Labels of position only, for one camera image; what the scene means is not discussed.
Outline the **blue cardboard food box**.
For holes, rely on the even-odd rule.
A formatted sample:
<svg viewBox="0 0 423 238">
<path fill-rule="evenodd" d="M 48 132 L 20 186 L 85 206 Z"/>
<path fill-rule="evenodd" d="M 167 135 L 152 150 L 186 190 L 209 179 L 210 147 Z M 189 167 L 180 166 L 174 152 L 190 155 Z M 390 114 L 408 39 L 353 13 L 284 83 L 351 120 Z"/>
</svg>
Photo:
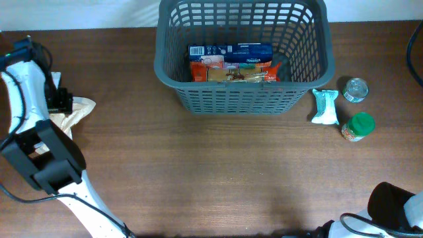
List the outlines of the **blue cardboard food box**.
<svg viewBox="0 0 423 238">
<path fill-rule="evenodd" d="M 261 64 L 271 62 L 273 49 L 271 44 L 240 43 L 224 45 L 189 45 L 188 59 L 214 69 L 236 69 L 243 64 Z"/>
</svg>

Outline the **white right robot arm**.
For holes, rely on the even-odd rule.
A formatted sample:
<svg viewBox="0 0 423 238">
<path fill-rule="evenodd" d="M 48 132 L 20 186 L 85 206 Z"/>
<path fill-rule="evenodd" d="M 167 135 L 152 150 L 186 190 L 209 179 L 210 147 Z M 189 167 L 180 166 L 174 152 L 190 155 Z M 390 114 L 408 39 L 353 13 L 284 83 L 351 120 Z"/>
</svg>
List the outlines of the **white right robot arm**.
<svg viewBox="0 0 423 238">
<path fill-rule="evenodd" d="M 343 213 L 306 234 L 311 238 L 422 238 L 422 193 L 411 193 L 388 182 L 372 191 L 367 208 Z"/>
</svg>

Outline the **orange spaghetti packet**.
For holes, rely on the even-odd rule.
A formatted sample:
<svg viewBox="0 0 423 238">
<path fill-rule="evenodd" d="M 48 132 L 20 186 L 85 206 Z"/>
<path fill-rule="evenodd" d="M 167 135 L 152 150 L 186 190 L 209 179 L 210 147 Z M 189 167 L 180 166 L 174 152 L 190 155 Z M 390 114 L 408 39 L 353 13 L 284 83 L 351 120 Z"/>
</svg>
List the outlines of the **orange spaghetti packet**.
<svg viewBox="0 0 423 238">
<path fill-rule="evenodd" d="M 193 82 L 273 82 L 280 81 L 277 76 L 281 63 L 248 64 L 248 63 L 225 63 L 215 67 L 207 66 L 200 62 L 191 62 L 190 69 Z"/>
</svg>

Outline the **beige paper pouch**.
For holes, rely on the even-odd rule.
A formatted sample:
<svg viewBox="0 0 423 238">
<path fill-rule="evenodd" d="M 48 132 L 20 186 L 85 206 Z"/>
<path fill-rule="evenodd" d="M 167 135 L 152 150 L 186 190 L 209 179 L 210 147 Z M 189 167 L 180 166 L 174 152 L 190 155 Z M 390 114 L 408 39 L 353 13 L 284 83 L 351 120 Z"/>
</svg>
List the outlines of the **beige paper pouch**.
<svg viewBox="0 0 423 238">
<path fill-rule="evenodd" d="M 96 102 L 83 97 L 72 98 L 72 109 L 69 114 L 64 112 L 48 112 L 48 103 L 44 89 L 45 79 L 40 75 L 28 81 L 28 95 L 30 97 L 27 122 L 34 128 L 41 120 L 51 119 L 70 139 L 73 139 L 72 127 L 88 116 L 96 106 Z"/>
</svg>

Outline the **grey plastic shopping basket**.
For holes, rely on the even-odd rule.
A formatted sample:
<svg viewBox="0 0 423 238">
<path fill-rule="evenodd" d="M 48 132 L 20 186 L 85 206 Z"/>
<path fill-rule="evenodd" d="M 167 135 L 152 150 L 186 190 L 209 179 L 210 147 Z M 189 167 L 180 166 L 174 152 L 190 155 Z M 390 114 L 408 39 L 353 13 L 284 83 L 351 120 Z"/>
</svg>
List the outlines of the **grey plastic shopping basket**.
<svg viewBox="0 0 423 238">
<path fill-rule="evenodd" d="M 196 83 L 189 46 L 269 43 L 278 80 Z M 281 114 L 334 76 L 323 1 L 162 1 L 154 70 L 194 114 Z"/>
</svg>

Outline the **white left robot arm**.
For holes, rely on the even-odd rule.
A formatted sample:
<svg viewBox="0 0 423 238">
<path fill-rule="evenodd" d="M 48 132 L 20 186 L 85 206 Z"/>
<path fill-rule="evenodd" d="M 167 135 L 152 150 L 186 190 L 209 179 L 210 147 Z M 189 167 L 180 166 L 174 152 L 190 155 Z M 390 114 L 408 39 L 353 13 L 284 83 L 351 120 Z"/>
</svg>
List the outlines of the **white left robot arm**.
<svg viewBox="0 0 423 238">
<path fill-rule="evenodd" d="M 73 112 L 73 95 L 52 62 L 50 51 L 29 36 L 1 55 L 11 112 L 1 154 L 33 189 L 47 194 L 34 203 L 59 200 L 92 237 L 134 237 L 96 193 L 77 144 L 51 119 Z"/>
</svg>

